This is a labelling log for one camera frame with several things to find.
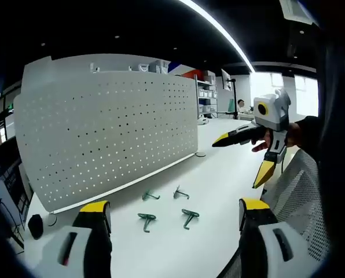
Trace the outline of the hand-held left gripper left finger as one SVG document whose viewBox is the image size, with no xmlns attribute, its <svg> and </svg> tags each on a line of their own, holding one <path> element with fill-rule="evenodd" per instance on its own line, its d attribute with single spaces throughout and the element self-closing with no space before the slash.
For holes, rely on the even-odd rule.
<svg viewBox="0 0 345 278">
<path fill-rule="evenodd" d="M 111 277 L 111 218 L 106 200 L 79 210 L 44 246 L 42 277 Z"/>
</svg>

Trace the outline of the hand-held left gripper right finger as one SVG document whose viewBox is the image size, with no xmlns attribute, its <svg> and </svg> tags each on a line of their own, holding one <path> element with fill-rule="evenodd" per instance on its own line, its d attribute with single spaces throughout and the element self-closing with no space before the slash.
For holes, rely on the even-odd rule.
<svg viewBox="0 0 345 278">
<path fill-rule="evenodd" d="M 239 201 L 241 277 L 309 277 L 307 244 L 268 204 Z"/>
</svg>

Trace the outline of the person's right hand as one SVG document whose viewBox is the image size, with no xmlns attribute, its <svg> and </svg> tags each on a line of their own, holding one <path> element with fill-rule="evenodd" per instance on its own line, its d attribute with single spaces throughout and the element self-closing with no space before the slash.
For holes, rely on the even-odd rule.
<svg viewBox="0 0 345 278">
<path fill-rule="evenodd" d="M 261 144 L 252 148 L 252 152 L 259 152 L 264 149 L 268 149 L 270 146 L 270 130 L 267 129 L 265 135 L 261 139 L 251 140 L 252 145 L 255 145 L 258 141 L 262 141 Z M 293 147 L 295 145 L 301 146 L 302 144 L 302 131 L 297 123 L 290 123 L 287 132 L 287 147 Z"/>
</svg>

